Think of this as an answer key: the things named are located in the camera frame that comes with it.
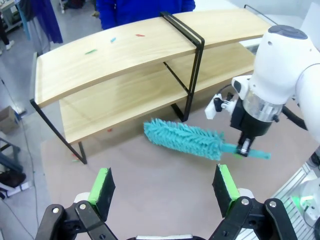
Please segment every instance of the blue shirt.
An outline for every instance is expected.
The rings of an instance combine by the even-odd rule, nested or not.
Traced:
[[[195,0],[96,0],[103,29],[113,28],[140,20],[171,14],[190,12],[195,9]]]

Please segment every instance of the white sneaker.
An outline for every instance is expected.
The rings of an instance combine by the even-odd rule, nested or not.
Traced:
[[[5,49],[10,50],[10,48],[15,44],[15,41],[10,41],[8,45],[5,45]]]

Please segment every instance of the wooden shelf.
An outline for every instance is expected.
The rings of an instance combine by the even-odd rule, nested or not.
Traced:
[[[189,87],[193,56],[168,64]],[[252,71],[254,56],[239,43],[205,50],[196,92]],[[60,100],[65,138],[76,143],[97,132],[175,103],[187,96],[163,63],[110,79]]]
[[[270,26],[240,8],[176,17],[202,35],[206,49],[261,37]],[[95,84],[194,52],[195,46],[161,17],[104,30],[38,57],[35,102],[42,108]]]

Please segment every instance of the cardboard box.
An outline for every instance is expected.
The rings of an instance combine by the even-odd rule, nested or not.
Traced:
[[[11,106],[0,111],[0,131],[8,134],[19,128],[18,115]]]

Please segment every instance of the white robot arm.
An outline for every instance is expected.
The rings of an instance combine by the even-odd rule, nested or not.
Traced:
[[[231,84],[239,99],[223,101],[215,95],[214,108],[211,101],[206,114],[212,119],[221,108],[230,112],[230,126],[241,131],[238,154],[248,155],[255,137],[278,121],[293,96],[306,128],[320,142],[320,53],[303,31],[285,25],[270,27],[257,50],[252,76],[234,77]]]

